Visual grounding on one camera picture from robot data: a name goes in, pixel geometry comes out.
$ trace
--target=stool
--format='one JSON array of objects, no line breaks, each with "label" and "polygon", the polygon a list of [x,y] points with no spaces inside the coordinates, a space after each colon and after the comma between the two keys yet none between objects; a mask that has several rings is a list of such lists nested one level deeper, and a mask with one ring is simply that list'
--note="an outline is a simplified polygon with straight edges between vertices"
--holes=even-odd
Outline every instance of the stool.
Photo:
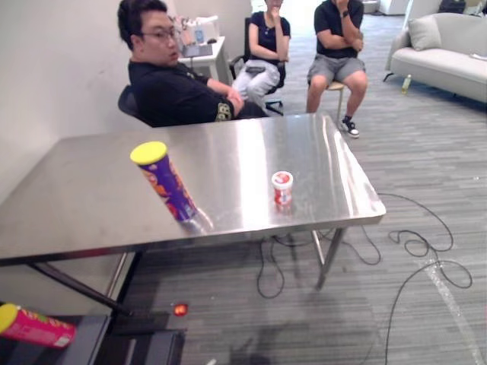
[{"label": "stool", "polygon": [[328,86],[328,91],[339,91],[340,96],[338,100],[338,110],[336,111],[336,123],[340,123],[340,110],[342,109],[342,101],[343,101],[343,89],[345,85],[341,82],[334,81]]}]

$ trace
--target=short black hair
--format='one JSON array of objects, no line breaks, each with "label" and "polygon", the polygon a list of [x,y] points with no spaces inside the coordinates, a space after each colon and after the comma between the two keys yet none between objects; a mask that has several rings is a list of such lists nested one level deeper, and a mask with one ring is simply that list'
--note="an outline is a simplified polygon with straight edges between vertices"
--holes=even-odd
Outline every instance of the short black hair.
[{"label": "short black hair", "polygon": [[163,11],[167,13],[167,6],[161,0],[122,0],[119,5],[120,38],[132,50],[130,36],[142,34],[142,13],[146,11]]}]

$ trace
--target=purple can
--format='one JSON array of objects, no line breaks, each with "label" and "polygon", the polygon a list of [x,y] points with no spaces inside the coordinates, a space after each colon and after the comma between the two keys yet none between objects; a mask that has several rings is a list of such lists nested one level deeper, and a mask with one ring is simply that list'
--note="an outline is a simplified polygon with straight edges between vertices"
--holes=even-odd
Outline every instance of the purple can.
[{"label": "purple can", "polygon": [[196,213],[193,200],[170,162],[164,143],[152,141],[140,144],[134,148],[130,159],[142,169],[177,221],[187,221]]}]

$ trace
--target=yellow lid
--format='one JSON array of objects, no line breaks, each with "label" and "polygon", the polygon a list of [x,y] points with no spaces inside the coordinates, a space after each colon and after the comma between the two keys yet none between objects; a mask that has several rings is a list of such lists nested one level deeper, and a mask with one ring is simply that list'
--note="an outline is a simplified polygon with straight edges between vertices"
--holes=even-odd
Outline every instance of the yellow lid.
[{"label": "yellow lid", "polygon": [[0,334],[7,330],[17,318],[18,308],[14,304],[0,306]]},{"label": "yellow lid", "polygon": [[133,149],[130,160],[138,165],[150,165],[162,160],[167,154],[167,147],[159,141],[145,142]]}]

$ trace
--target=man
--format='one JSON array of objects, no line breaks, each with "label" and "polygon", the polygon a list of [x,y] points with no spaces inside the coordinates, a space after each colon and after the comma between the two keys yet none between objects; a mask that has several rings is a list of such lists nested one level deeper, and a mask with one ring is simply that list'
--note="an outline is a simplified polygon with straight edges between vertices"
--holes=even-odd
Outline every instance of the man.
[{"label": "man", "polygon": [[132,51],[129,77],[139,112],[153,127],[266,116],[256,104],[177,60],[178,45],[160,0],[122,0],[120,37]]},{"label": "man", "polygon": [[326,0],[314,12],[314,29],[317,33],[317,55],[308,72],[310,85],[306,109],[315,113],[321,94],[337,80],[352,92],[343,119],[344,130],[358,138],[352,122],[367,90],[368,80],[363,61],[357,55],[364,46],[360,25],[364,5],[359,0]]}]

